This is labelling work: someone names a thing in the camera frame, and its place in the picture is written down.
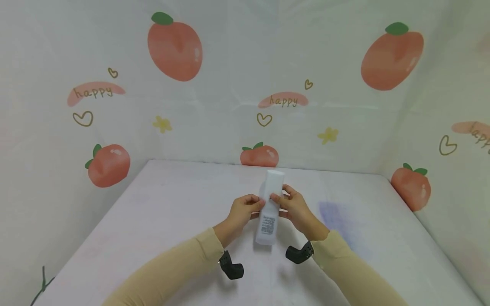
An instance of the purple stain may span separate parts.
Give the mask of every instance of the purple stain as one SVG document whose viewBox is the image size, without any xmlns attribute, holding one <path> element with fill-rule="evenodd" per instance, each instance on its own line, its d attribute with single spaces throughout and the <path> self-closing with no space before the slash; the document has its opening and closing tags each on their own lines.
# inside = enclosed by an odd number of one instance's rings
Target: purple stain
<svg viewBox="0 0 490 306">
<path fill-rule="evenodd" d="M 355 238 L 357 227 L 351 220 L 352 216 L 349 218 L 346 209 L 342 208 L 339 204 L 320 202 L 318 206 L 325 226 L 330 230 L 339 232 L 351 250 L 359 254 L 361 247 Z"/>
</svg>

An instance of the yellow flower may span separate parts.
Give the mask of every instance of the yellow flower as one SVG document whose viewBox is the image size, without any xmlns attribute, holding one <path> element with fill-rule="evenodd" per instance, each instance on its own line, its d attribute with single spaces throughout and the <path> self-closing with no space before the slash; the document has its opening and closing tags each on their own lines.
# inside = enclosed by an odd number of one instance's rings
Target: yellow flower
<svg viewBox="0 0 490 306">
<path fill-rule="evenodd" d="M 318 138 L 323 139 L 321 144 L 326 144 L 329 141 L 335 142 L 338 134 L 339 130 L 333 130 L 331 127 L 327 127 L 325 133 L 318 134 Z"/>
<path fill-rule="evenodd" d="M 168 119 L 162 119 L 162 117 L 157 116 L 156 122 L 153 123 L 154 127 L 160 129 L 160 133 L 165 133 L 165 130 L 171 131 L 172 127 L 170 126 L 170 121 Z"/>
</svg>

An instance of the hand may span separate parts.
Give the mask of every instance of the hand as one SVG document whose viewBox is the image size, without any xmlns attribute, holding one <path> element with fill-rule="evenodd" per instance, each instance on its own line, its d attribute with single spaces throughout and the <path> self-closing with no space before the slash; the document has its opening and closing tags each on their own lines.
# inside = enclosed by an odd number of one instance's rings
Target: hand
<svg viewBox="0 0 490 306">
<path fill-rule="evenodd" d="M 259 217 L 258 213 L 265 203 L 254 194 L 247 194 L 233 201 L 228 217 L 213 227 L 223 248 L 242 234 L 245 225 L 250 220 Z"/>
<path fill-rule="evenodd" d="M 283 196 L 271 194 L 272 201 L 280 205 L 279 216 L 291 220 L 294 227 L 302 232 L 309 241 L 322 241 L 327 239 L 328 228 L 321 223 L 306 205 L 301 193 L 289 185 L 283 185 L 282 189 L 288 194 Z"/>
</svg>

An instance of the red tomato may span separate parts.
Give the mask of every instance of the red tomato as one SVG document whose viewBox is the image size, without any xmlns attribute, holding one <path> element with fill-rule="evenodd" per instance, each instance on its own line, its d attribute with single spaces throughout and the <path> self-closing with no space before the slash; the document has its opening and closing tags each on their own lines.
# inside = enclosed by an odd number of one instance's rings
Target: red tomato
<svg viewBox="0 0 490 306">
<path fill-rule="evenodd" d="M 202 64 L 202 45 L 187 24 L 173 22 L 165 13 L 155 13 L 148 32 L 148 49 L 161 72 L 177 81 L 192 80 Z"/>
<path fill-rule="evenodd" d="M 276 167 L 279 162 L 279 154 L 271 146 L 263 142 L 256 144 L 253 149 L 243 147 L 240 162 L 247 166 Z"/>
<path fill-rule="evenodd" d="M 130 158 L 128 152 L 118 144 L 94 149 L 94 159 L 85 167 L 89 178 L 95 186 L 110 187 L 122 181 L 129 172 Z"/>
<path fill-rule="evenodd" d="M 361 64 L 365 83 L 381 91 L 403 82 L 417 65 L 424 48 L 422 34 L 409 32 L 402 23 L 389 25 L 386 32 L 367 50 Z"/>
<path fill-rule="evenodd" d="M 426 169 L 412 170 L 408 164 L 403 164 L 403 168 L 393 173 L 391 180 L 393 188 L 413 212 L 424 208 L 429 201 L 431 187 L 425 177 L 426 173 Z"/>
</svg>

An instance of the left hand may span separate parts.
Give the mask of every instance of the left hand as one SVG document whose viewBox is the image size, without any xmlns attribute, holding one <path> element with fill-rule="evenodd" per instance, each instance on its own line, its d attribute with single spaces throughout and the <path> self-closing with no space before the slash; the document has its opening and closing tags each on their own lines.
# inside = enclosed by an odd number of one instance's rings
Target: left hand
<svg viewBox="0 0 490 306">
<path fill-rule="evenodd" d="M 250 220 L 259 217 L 258 212 L 265 203 L 264 200 L 254 194 L 247 194 L 233 201 L 228 217 L 213 227 L 223 248 L 242 234 L 245 225 Z"/>
</svg>

